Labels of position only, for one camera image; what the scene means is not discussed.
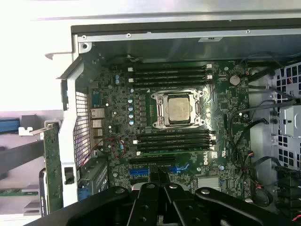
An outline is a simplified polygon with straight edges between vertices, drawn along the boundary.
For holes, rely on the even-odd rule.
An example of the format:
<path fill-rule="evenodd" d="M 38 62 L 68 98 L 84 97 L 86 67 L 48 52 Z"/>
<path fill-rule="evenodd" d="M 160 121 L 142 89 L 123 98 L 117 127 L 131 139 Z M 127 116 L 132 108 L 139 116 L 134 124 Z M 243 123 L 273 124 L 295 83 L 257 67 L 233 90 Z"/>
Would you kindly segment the metal disk bay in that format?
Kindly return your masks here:
<path fill-rule="evenodd" d="M 301 62 L 276 70 L 272 85 L 298 98 L 296 105 L 277 109 L 273 154 L 283 166 L 301 170 Z"/>

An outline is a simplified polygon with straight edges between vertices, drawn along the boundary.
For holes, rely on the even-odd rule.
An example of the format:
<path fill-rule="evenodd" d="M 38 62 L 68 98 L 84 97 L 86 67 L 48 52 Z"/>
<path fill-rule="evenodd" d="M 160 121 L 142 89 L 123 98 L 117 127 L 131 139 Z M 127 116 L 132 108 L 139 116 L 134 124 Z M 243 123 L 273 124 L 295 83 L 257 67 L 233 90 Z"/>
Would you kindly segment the silver CPU in socket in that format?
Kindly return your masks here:
<path fill-rule="evenodd" d="M 156 129 L 188 129 L 205 124 L 201 118 L 201 98 L 204 92 L 197 89 L 161 90 L 151 95 L 156 101 L 157 119 L 152 127 Z M 190 119 L 188 121 L 171 122 L 168 114 L 168 100 L 176 97 L 188 97 L 190 102 Z"/>

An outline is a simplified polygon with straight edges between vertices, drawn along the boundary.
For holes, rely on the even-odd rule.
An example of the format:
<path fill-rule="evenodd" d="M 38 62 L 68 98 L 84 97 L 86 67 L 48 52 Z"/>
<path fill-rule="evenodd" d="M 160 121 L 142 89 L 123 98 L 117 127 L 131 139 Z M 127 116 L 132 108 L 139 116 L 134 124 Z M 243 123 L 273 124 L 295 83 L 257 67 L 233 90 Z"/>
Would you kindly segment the green RAM stick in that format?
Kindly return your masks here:
<path fill-rule="evenodd" d="M 20 188 L 8 188 L 0 189 L 0 197 L 9 197 L 9 196 L 36 196 L 38 192 L 24 192 Z"/>

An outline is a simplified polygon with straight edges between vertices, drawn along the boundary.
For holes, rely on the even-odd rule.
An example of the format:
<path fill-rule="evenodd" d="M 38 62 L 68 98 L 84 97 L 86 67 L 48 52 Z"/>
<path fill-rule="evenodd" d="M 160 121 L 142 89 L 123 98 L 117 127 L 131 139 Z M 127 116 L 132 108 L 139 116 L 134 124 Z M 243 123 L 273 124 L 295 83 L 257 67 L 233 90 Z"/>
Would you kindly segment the green motherboard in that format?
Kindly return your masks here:
<path fill-rule="evenodd" d="M 131 189 L 130 179 L 147 177 L 131 176 L 130 169 L 159 167 L 164 170 L 172 182 L 181 183 L 194 192 L 198 189 L 198 178 L 218 177 L 220 191 L 239 199 L 251 196 L 250 180 L 247 177 L 246 159 L 250 151 L 250 132 L 248 129 L 249 114 L 235 111 L 249 106 L 248 79 L 242 76 L 242 70 L 234 62 L 214 62 L 212 68 L 201 69 L 211 74 L 207 78 L 182 78 L 182 79 L 151 79 L 151 80 L 189 80 L 209 81 L 204 85 L 190 86 L 142 86 L 137 87 L 128 83 L 128 79 L 147 75 L 132 75 L 136 72 L 135 65 L 108 65 L 100 69 L 96 80 L 89 87 L 89 101 L 91 108 L 90 124 L 93 148 L 107 158 L 108 185 L 123 186 Z M 237 86 L 230 84 L 231 75 L 240 77 Z M 201 118 L 205 124 L 197 128 L 188 129 L 156 129 L 152 127 L 157 119 L 156 101 L 151 98 L 153 93 L 161 90 L 197 89 L 204 92 L 201 98 Z M 215 131 L 212 135 L 182 135 L 169 137 L 151 137 L 139 139 L 139 134 L 156 134 L 172 132 L 192 132 L 200 130 Z M 159 156 L 136 156 L 139 146 L 134 145 L 134 140 L 177 139 L 208 137 L 216 145 L 201 148 L 214 148 L 214 151 L 182 153 Z M 148 157 L 175 157 L 172 164 L 162 165 L 132 165 L 128 160 Z M 169 173 L 167 168 L 187 168 L 180 173 Z"/>

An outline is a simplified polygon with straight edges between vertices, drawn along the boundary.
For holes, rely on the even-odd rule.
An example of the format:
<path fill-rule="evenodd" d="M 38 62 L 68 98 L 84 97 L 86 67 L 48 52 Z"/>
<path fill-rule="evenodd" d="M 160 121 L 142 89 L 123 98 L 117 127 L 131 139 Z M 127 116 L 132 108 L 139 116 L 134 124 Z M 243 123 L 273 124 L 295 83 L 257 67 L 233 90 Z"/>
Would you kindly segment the blue disk caddy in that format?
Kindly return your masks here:
<path fill-rule="evenodd" d="M 19 118 L 0 118 L 0 134 L 16 133 L 19 126 Z"/>

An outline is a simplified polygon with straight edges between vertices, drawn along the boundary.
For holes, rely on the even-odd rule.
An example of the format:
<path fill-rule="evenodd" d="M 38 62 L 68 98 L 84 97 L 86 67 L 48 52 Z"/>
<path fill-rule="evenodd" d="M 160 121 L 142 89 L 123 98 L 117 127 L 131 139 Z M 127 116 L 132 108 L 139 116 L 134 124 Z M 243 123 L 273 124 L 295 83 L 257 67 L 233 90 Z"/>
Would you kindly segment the blue expansion slot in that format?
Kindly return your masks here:
<path fill-rule="evenodd" d="M 167 172 L 169 173 L 180 173 L 187 168 L 177 168 L 177 167 L 170 167 L 167 168 Z M 150 173 L 150 168 L 141 168 L 141 169 L 130 169 L 129 170 L 129 175 L 131 176 L 144 176 L 148 175 Z"/>

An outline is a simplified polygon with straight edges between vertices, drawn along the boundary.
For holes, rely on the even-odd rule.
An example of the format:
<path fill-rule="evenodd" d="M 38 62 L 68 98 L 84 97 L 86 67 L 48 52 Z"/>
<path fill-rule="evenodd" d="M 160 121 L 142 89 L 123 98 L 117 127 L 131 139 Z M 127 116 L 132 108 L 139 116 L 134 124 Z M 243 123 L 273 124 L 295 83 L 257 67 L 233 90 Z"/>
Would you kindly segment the black RAM slot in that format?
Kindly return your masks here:
<path fill-rule="evenodd" d="M 210 71 L 207 70 L 201 70 L 201 69 L 183 69 L 183 70 L 153 70 L 153 71 L 136 71 L 131 72 L 132 75 L 147 75 L 147 74 L 176 74 L 176 73 L 207 73 Z"/>
<path fill-rule="evenodd" d="M 212 68 L 212 64 L 199 64 L 198 62 L 196 63 L 191 63 L 191 64 L 141 64 L 141 65 L 135 65 L 132 66 L 132 68 L 136 71 L 138 70 L 157 70 L 157 69 L 190 69 L 190 68 L 200 68 L 200 69 L 206 69 L 207 66 L 209 68 Z"/>
<path fill-rule="evenodd" d="M 152 150 L 152 151 L 136 151 L 136 156 L 159 156 L 159 155 L 171 155 L 171 154 L 182 154 L 182 153 L 194 153 L 194 152 L 205 152 L 214 151 L 214 148 L 189 148 L 189 149 L 174 149 L 174 150 Z"/>
<path fill-rule="evenodd" d="M 134 77 L 134 80 L 149 80 L 149 79 L 182 79 L 182 78 L 207 78 L 212 76 L 211 74 L 177 74 L 177 75 L 150 75 L 150 76 L 140 76 L 140 77 Z"/>
<path fill-rule="evenodd" d="M 191 147 L 209 147 L 212 145 L 216 145 L 216 142 L 213 143 L 192 143 L 192 144 L 179 144 L 179 145 L 160 145 L 160 146 L 146 146 L 141 147 L 139 146 L 138 149 L 184 149 L 184 148 L 191 148 Z"/>
<path fill-rule="evenodd" d="M 137 137 L 139 139 L 142 138 L 151 138 L 151 137 L 169 137 L 169 136 L 182 136 L 182 135 L 215 135 L 215 131 L 211 130 L 200 130 L 200 131 L 192 131 L 192 132 L 172 132 L 172 133 L 156 133 L 156 134 L 139 134 Z"/>
<path fill-rule="evenodd" d="M 214 140 L 210 140 L 208 137 L 197 138 L 177 138 L 177 139 L 155 139 L 155 140 L 134 140 L 134 145 L 171 145 L 171 144 L 196 144 L 196 143 L 212 143 Z"/>
<path fill-rule="evenodd" d="M 136 81 L 133 79 L 128 79 L 128 83 L 131 83 L 137 87 L 142 86 L 194 86 L 194 85 L 204 85 L 208 84 L 209 81 L 202 81 L 202 80 L 196 80 L 196 81 L 189 81 L 189 80 L 175 80 L 175 81 L 166 81 L 166 80 L 140 80 Z"/>

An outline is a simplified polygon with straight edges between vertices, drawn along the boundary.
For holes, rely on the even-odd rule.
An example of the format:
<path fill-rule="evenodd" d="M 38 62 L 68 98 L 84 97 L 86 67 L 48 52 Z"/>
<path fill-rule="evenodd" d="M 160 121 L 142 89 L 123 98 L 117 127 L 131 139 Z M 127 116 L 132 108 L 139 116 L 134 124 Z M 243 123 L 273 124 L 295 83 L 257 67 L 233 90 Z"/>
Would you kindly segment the tarnished CPU chip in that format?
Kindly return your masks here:
<path fill-rule="evenodd" d="M 188 97 L 176 97 L 168 100 L 168 114 L 171 122 L 190 119 L 190 102 Z"/>

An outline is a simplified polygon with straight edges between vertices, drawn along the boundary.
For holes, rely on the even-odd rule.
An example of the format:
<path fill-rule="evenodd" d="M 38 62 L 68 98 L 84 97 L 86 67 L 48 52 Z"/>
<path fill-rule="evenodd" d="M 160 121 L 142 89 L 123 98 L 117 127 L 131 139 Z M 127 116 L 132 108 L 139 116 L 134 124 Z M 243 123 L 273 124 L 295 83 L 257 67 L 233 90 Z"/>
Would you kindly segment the short black expansion slot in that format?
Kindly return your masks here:
<path fill-rule="evenodd" d="M 134 185 L 137 183 L 147 183 L 148 181 L 149 180 L 147 177 L 133 178 L 133 179 L 130 179 L 130 184 Z"/>

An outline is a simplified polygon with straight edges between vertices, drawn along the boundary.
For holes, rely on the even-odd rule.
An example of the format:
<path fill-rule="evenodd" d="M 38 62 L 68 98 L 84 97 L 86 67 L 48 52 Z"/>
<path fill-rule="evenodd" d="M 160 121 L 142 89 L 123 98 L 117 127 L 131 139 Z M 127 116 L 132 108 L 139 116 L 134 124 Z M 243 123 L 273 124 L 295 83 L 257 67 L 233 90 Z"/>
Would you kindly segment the black open PC case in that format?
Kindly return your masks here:
<path fill-rule="evenodd" d="M 301 24 L 259 22 L 161 22 L 74 26 L 72 63 L 61 75 L 63 121 L 59 123 L 63 207 L 78 202 L 79 169 L 95 153 L 89 87 L 108 65 L 234 62 L 248 79 L 250 151 L 246 159 L 251 196 L 243 201 L 301 226 L 301 170 L 273 154 L 278 108 L 298 98 L 272 85 L 276 70 L 301 62 Z M 156 226 L 182 226 L 161 185 Z"/>

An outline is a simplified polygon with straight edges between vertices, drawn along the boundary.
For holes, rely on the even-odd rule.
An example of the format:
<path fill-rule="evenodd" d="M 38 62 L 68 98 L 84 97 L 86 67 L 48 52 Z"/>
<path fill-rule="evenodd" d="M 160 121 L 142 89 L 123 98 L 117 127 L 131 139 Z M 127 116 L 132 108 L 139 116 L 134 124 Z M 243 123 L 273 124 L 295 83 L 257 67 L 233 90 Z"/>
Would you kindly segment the silver chipset heatsink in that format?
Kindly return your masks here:
<path fill-rule="evenodd" d="M 201 187 L 209 187 L 215 190 L 220 191 L 220 186 L 219 186 L 219 179 L 218 177 L 210 177 L 210 178 L 198 178 L 197 179 L 197 183 L 198 183 L 198 188 Z"/>

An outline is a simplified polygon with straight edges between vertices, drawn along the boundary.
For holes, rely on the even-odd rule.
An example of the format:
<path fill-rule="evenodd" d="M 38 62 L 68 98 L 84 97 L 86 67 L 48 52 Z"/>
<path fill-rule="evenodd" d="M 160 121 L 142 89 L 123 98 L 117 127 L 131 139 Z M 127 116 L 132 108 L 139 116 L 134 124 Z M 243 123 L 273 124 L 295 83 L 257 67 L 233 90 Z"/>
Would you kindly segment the grey parts rack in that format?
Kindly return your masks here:
<path fill-rule="evenodd" d="M 39 139 L 39 135 L 20 136 L 18 132 L 0 134 L 0 189 L 38 192 L 39 171 L 44 166 L 44 158 L 27 161 L 22 146 Z M 38 195 L 0 197 L 0 226 L 22 226 L 40 218 L 40 207 L 34 204 L 38 200 Z"/>

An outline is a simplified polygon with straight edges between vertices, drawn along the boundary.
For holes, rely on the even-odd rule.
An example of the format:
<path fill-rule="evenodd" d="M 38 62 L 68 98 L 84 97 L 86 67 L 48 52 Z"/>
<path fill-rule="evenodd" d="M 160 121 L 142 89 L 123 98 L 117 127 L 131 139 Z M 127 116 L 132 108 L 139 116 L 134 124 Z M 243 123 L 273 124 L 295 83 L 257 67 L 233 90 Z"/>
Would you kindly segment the long black expansion slot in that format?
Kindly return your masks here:
<path fill-rule="evenodd" d="M 148 157 L 148 158 L 134 158 L 128 160 L 129 164 L 132 165 L 164 165 L 172 164 L 176 161 L 175 157 Z"/>

